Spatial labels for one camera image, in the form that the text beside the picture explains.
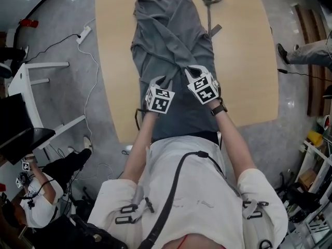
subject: gray garment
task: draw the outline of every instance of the gray garment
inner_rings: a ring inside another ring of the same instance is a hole
[[[188,65],[199,64],[216,77],[212,41],[192,0],[137,0],[134,14],[137,27],[131,51],[141,78],[142,103],[157,76],[166,75],[166,84],[173,79],[175,92],[167,114],[157,120],[153,138],[216,132],[214,117],[189,91],[183,73]]]
[[[290,64],[315,64],[329,68],[332,71],[332,39],[316,41],[299,47],[296,51],[288,53],[287,59]]]

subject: red object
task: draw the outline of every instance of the red object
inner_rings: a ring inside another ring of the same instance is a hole
[[[31,19],[22,19],[20,21],[20,25],[22,27],[37,27],[39,22],[37,20],[31,20]]]
[[[6,191],[6,185],[0,184],[0,192]]]

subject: power strip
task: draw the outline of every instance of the power strip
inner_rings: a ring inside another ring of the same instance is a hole
[[[92,31],[92,28],[90,28],[89,26],[85,26],[83,31],[80,34],[81,38],[76,39],[77,43],[81,44],[91,31]]]

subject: pant leg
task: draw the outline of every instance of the pant leg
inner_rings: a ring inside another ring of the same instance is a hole
[[[287,59],[290,64],[315,64],[332,68],[332,59],[326,49],[326,40],[316,41],[289,52]],[[329,52],[332,54],[332,39],[327,42]]]
[[[43,172],[55,179],[63,188],[69,183],[75,171],[81,169],[91,156],[91,150],[84,149],[80,153],[70,153],[64,159],[47,164]]]
[[[25,56],[25,51],[16,48],[3,47],[0,48],[0,61],[16,60],[22,61]]]

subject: wristwatch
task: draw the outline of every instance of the wristwatch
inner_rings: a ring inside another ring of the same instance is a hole
[[[212,114],[213,116],[216,116],[216,114],[218,114],[218,113],[220,113],[220,112],[222,112],[222,111],[227,112],[227,108],[226,108],[226,106],[225,106],[225,104],[224,104],[223,99],[222,99],[222,98],[219,98],[219,100],[220,100],[220,105],[219,105],[218,107],[215,107],[213,110],[211,110],[211,114]]]

